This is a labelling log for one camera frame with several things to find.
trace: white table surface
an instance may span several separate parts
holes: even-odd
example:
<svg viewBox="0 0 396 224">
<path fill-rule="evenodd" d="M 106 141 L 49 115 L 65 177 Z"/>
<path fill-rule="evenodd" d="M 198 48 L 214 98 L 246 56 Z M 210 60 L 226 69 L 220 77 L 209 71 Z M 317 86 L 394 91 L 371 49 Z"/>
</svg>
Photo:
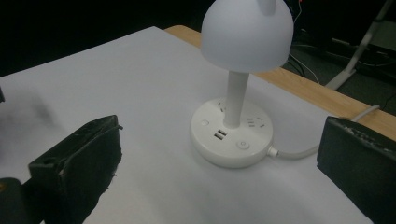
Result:
<svg viewBox="0 0 396 224">
<path fill-rule="evenodd" d="M 122 161 L 85 223 L 371 223 L 318 168 L 265 158 L 246 169 L 203 159 L 193 112 L 226 94 L 227 71 L 151 27 L 0 78 L 0 176 L 27 164 L 93 119 L 117 115 Z M 276 148 L 319 142 L 326 111 L 250 76 L 247 97 L 273 120 Z"/>
</svg>

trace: lamp shade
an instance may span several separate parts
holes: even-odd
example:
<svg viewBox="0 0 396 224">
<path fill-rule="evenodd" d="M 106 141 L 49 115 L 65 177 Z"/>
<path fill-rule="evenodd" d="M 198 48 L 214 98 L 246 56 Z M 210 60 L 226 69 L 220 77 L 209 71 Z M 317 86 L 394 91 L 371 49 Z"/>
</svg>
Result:
<svg viewBox="0 0 396 224">
<path fill-rule="evenodd" d="M 204 18 L 201 52 L 230 71 L 268 71 L 286 62 L 292 35 L 282 0 L 217 0 Z"/>
</svg>

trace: power button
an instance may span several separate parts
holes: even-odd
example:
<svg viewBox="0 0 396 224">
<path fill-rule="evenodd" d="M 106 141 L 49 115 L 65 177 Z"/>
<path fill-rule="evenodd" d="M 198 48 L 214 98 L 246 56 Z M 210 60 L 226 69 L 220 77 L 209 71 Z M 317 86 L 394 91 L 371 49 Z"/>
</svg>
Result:
<svg viewBox="0 0 396 224">
<path fill-rule="evenodd" d="M 250 147 L 250 145 L 248 144 L 248 142 L 245 141 L 239 141 L 236 143 L 236 146 L 239 147 L 239 149 L 248 149 Z"/>
</svg>

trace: wooden surface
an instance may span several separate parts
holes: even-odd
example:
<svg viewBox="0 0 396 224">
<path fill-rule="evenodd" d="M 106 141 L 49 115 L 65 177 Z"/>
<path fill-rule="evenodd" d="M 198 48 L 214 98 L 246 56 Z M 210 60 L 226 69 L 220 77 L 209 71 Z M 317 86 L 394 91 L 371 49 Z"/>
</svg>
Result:
<svg viewBox="0 0 396 224">
<path fill-rule="evenodd" d="M 197 48 L 200 47 L 200 33 L 186 26 L 177 25 L 167 28 L 165 31 Z M 338 117 L 351 119 L 369 107 L 362 102 L 345 96 L 337 91 L 320 86 L 311 80 L 300 77 L 282 68 L 254 75 Z M 376 110 L 362 118 L 359 123 L 396 141 L 396 117 L 386 112 Z"/>
</svg>

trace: metal stand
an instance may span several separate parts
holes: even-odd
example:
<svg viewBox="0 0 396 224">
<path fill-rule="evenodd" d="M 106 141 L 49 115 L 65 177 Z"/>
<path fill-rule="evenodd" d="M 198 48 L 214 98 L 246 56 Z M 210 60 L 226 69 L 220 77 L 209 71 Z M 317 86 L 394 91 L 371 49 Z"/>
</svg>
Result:
<svg viewBox="0 0 396 224">
<path fill-rule="evenodd" d="M 346 69 L 344 69 L 341 73 L 339 73 L 336 77 L 334 77 L 329 83 L 327 83 L 326 87 L 332 90 L 337 90 L 342 84 L 344 84 L 344 82 L 346 82 L 353 74 L 355 74 L 356 63 L 359 61 L 359 58 L 366 50 L 367 45 L 372 40 L 376 30 L 379 27 L 379 24 L 384 20 L 384 17 L 387 14 L 392 3 L 393 0 L 387 0 L 385 2 L 384 6 L 382 6 L 375 20 L 372 22 L 369 30 L 364 35 L 363 40 L 359 44 L 358 49 L 355 51 L 348 65 L 346 66 Z"/>
</svg>

